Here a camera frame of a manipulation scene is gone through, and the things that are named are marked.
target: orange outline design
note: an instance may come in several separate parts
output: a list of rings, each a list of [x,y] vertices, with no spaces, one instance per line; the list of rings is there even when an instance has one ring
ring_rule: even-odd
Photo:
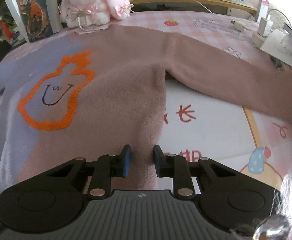
[[[90,59],[87,59],[86,57],[91,54],[92,51],[88,50],[83,53],[76,53],[72,57],[64,56],[61,60],[60,65],[57,67],[56,72],[52,72],[44,76],[39,82],[32,88],[30,93],[25,96],[17,106],[18,111],[21,113],[22,117],[25,119],[25,121],[33,128],[38,130],[46,130],[46,131],[52,131],[52,130],[59,130],[64,129],[68,127],[76,113],[77,109],[77,96],[81,89],[87,85],[90,81],[93,80],[95,76],[95,72],[90,69],[84,69],[90,62]],[[68,101],[68,109],[67,113],[63,117],[63,119],[60,122],[37,122],[34,119],[32,119],[25,108],[25,105],[33,98],[38,88],[41,86],[41,84],[52,77],[59,76],[62,74],[63,68],[66,67],[68,64],[74,63],[77,65],[77,68],[71,73],[72,75],[86,75],[85,81],[80,84],[69,97]]]

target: paper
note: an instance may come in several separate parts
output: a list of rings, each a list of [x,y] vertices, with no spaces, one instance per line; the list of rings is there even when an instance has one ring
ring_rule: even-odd
[[[261,46],[261,50],[292,66],[292,54],[283,45],[285,33],[275,29]]]

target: white plush bunny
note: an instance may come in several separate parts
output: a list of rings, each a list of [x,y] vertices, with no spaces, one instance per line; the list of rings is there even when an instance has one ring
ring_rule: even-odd
[[[110,16],[123,20],[133,5],[129,0],[62,0],[61,20],[70,28],[103,25]]]

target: wooden shelf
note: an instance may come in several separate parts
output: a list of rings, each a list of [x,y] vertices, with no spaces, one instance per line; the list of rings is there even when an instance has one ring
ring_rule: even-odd
[[[235,9],[244,10],[246,12],[249,12],[251,14],[255,14],[257,12],[257,8],[249,8],[240,4],[235,4],[227,1],[221,1],[221,0],[197,0],[201,2],[202,4],[209,4],[209,5],[219,5],[223,7],[230,7]],[[196,3],[193,0],[130,0],[132,4],[141,4],[141,3],[162,3],[162,2],[180,2],[180,3]]]

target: black smile line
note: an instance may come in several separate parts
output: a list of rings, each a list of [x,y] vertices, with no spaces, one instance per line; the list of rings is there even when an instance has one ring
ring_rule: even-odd
[[[61,100],[61,98],[66,94],[66,92],[73,87],[73,85],[70,85],[70,84],[68,84],[68,85],[69,85],[69,88],[67,88],[67,90],[64,92],[64,94],[62,94],[62,96],[55,103],[53,103],[53,104],[46,104],[46,102],[45,102],[45,95],[46,95],[46,92],[47,92],[48,88],[51,86],[51,85],[47,85],[46,90],[45,90],[45,93],[44,93],[43,98],[42,98],[43,104],[45,106],[54,106],[54,105],[56,105],[59,102],[59,100]]]

